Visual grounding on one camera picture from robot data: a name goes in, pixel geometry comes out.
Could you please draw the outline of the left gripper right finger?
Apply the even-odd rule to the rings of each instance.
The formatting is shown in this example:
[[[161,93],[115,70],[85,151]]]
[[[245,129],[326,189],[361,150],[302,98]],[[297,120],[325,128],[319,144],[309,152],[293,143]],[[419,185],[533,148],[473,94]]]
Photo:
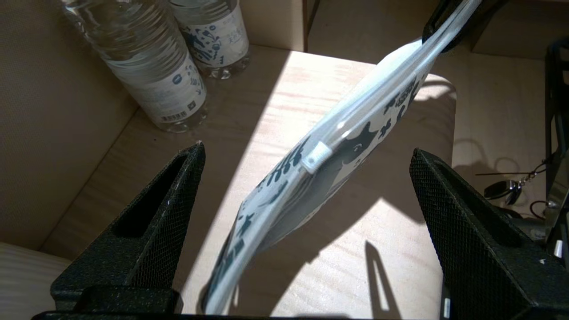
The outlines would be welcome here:
[[[568,271],[441,158],[415,148],[410,176],[452,320],[566,320]]]

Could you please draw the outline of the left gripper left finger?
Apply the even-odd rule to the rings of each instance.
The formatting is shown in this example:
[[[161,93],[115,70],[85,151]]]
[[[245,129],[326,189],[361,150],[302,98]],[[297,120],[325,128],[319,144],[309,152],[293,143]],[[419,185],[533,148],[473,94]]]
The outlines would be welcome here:
[[[92,286],[171,289],[205,160],[201,142],[179,151],[55,279],[56,308]]]

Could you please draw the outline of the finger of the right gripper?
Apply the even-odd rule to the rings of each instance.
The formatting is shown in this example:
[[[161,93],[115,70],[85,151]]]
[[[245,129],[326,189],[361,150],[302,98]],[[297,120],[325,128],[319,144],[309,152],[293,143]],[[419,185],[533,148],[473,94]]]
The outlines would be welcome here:
[[[425,43],[439,30],[444,22],[460,6],[463,0],[440,0],[426,22],[422,31],[422,42]]]
[[[464,40],[471,37],[479,27],[485,26],[492,16],[502,9],[508,0],[481,0],[471,18],[465,23],[464,27],[458,32],[457,36],[443,49],[442,52],[449,52]]]

